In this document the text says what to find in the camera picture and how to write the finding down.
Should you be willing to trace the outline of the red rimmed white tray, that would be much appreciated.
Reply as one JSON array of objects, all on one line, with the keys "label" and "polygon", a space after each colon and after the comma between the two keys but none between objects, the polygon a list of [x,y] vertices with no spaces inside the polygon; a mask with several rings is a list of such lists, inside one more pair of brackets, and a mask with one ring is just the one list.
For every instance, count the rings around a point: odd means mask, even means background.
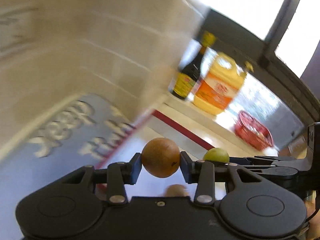
[{"label": "red rimmed white tray", "polygon": [[[152,139],[169,138],[174,141],[180,150],[187,152],[191,159],[201,159],[204,154],[214,147],[219,147],[228,152],[231,157],[249,157],[254,155],[249,147],[237,146],[210,130],[196,123],[183,114],[174,116],[165,111],[155,111],[135,123],[135,130],[114,151],[112,156],[98,165],[98,168],[106,168],[110,163],[116,161],[129,161],[131,157],[141,152],[143,147]],[[133,196],[155,197],[163,196],[167,187],[181,184],[187,188],[187,193],[193,197],[196,185],[184,182],[180,171],[169,178],[156,178],[142,169],[136,185],[126,185],[129,198]]]}]

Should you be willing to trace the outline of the dark window frame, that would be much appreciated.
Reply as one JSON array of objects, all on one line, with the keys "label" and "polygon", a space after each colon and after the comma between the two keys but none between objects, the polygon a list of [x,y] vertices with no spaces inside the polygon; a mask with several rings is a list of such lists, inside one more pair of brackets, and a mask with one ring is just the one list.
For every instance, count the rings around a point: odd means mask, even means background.
[{"label": "dark window frame", "polygon": [[304,125],[319,120],[319,100],[301,75],[319,43],[319,0],[213,0],[199,33],[217,37],[214,49],[253,76]]}]

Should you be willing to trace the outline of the yellow detergent jug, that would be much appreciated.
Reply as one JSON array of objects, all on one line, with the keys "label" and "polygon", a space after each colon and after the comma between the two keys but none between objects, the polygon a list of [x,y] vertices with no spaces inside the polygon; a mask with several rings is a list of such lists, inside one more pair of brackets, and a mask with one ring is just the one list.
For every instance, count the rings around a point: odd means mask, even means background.
[{"label": "yellow detergent jug", "polygon": [[219,115],[237,96],[247,73],[253,71],[251,63],[246,61],[240,70],[233,58],[219,52],[196,91],[193,104],[211,115]]}]

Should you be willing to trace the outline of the blue sleep tight mat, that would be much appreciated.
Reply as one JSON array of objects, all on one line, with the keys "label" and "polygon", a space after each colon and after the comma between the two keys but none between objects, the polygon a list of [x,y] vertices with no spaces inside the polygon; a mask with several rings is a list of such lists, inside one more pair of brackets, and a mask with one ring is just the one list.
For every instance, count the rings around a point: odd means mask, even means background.
[{"label": "blue sleep tight mat", "polygon": [[105,161],[134,126],[96,94],[54,113],[1,161],[1,239],[21,239],[15,218],[28,194],[85,165]]}]

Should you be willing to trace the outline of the green round fruit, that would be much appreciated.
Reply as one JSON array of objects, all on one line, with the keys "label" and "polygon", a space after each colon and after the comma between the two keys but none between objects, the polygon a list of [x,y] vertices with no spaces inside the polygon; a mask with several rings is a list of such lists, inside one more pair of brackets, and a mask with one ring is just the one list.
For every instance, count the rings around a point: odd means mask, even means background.
[{"label": "green round fruit", "polygon": [[222,148],[212,148],[205,153],[203,160],[228,163],[229,154]]}]

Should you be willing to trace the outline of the dark soy sauce bottle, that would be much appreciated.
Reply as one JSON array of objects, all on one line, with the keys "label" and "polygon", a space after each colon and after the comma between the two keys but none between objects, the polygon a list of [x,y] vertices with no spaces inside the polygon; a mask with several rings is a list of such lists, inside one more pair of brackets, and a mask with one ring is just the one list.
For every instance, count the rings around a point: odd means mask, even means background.
[{"label": "dark soy sauce bottle", "polygon": [[200,78],[201,64],[206,50],[214,44],[215,40],[214,34],[204,31],[199,52],[177,75],[176,83],[171,92],[173,96],[181,100],[187,98]]}]

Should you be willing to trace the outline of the red plastic basket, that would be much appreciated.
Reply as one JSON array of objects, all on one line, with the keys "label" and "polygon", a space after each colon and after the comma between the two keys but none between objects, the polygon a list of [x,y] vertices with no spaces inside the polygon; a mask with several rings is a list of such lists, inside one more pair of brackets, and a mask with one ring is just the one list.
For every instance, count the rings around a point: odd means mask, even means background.
[{"label": "red plastic basket", "polygon": [[246,111],[239,112],[234,132],[240,139],[258,151],[274,147],[273,138],[268,128]]}]

